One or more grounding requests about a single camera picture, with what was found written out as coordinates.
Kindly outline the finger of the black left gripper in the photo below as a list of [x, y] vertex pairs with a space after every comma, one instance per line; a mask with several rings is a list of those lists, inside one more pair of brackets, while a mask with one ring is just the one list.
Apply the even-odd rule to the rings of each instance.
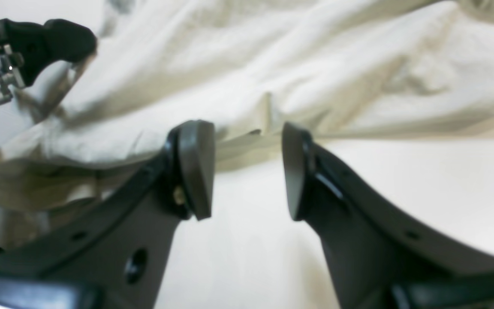
[[11, 87], [31, 87], [49, 65], [84, 61], [96, 46], [90, 29], [69, 20], [38, 24], [0, 19], [0, 104], [12, 100]]

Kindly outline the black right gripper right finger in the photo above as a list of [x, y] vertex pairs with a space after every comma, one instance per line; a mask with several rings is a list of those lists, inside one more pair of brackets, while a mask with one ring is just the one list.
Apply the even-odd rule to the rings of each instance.
[[318, 235], [342, 309], [494, 309], [494, 255], [408, 215], [286, 122], [290, 217]]

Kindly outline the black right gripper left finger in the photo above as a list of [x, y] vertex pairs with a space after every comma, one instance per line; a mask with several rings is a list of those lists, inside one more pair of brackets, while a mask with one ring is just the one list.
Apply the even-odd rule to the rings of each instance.
[[178, 225], [211, 217], [215, 129], [187, 121], [109, 198], [0, 253], [0, 309], [152, 309]]

